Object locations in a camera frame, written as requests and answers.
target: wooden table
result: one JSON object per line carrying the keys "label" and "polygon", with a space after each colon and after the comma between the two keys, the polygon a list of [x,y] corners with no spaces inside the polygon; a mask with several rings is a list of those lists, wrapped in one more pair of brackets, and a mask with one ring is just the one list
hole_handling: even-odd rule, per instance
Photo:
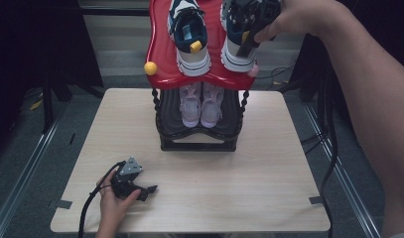
{"label": "wooden table", "polygon": [[[323,206],[309,202],[319,193],[282,94],[250,92],[235,152],[161,151],[152,99],[150,89],[106,91],[62,198],[72,205],[57,210],[53,231],[76,232],[96,182],[130,156],[143,167],[136,184],[159,187],[129,209],[120,232],[329,229]],[[86,232],[97,230],[99,201],[87,211]]]}

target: shoe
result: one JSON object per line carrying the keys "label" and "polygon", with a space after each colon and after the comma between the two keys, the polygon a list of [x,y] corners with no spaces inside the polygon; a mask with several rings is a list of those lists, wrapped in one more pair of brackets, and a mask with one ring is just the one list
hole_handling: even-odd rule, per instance
{"label": "shoe", "polygon": [[210,68],[204,11],[196,0],[172,0],[168,32],[177,47],[177,65],[186,76],[199,76]]}
{"label": "shoe", "polygon": [[180,111],[183,124],[192,128],[199,124],[201,118],[201,89],[200,82],[180,87]]}
{"label": "shoe", "polygon": [[220,104],[223,100],[223,92],[223,87],[218,87],[208,82],[203,83],[201,122],[204,127],[212,128],[222,118]]}
{"label": "shoe", "polygon": [[242,45],[255,21],[255,13],[261,0],[223,0],[220,7],[220,21],[226,30],[226,39],[221,50],[223,65],[237,72],[247,72],[254,67],[255,49],[247,58],[237,57]]}

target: human hand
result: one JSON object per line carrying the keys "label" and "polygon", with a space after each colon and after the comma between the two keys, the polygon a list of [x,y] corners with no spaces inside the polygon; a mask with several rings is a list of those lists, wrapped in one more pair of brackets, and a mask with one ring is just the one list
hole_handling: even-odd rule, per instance
{"label": "human hand", "polygon": [[101,185],[102,189],[99,191],[101,196],[101,219],[96,237],[115,237],[117,228],[127,214],[128,208],[133,204],[141,192],[140,189],[136,189],[124,200],[116,197],[111,187],[111,180],[114,175],[115,171],[112,171]]}
{"label": "human hand", "polygon": [[320,36],[335,13],[346,10],[335,0],[282,0],[282,11],[276,20],[254,36],[262,43],[280,33]]}

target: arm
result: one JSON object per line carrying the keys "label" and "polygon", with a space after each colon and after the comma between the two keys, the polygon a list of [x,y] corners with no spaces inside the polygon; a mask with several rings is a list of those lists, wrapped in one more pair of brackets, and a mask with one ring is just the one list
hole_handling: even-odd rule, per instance
{"label": "arm", "polygon": [[100,222],[96,238],[113,238],[118,226],[127,214],[128,208],[140,194],[140,190],[134,190],[124,200],[115,196],[111,188],[111,179],[115,171],[112,171],[102,184],[100,190]]}
{"label": "arm", "polygon": [[255,40],[281,32],[322,40],[355,133],[384,188],[382,235],[404,232],[404,67],[337,1],[283,0],[282,7],[281,16]]}

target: red tray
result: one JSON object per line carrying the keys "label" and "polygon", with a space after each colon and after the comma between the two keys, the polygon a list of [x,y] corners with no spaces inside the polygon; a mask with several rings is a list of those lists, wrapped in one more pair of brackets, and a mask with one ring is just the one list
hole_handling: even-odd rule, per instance
{"label": "red tray", "polygon": [[151,0],[150,19],[152,36],[146,61],[154,62],[158,70],[154,75],[148,75],[152,87],[172,89],[192,82],[206,81],[214,85],[234,89],[249,89],[254,81],[246,72],[234,72],[226,69],[220,61],[220,50],[226,38],[226,31],[220,24],[221,0],[199,0],[198,3],[205,11],[204,22],[207,28],[207,50],[210,55],[210,71],[200,76],[185,76],[176,62],[176,47],[168,35],[167,19],[171,0]]}

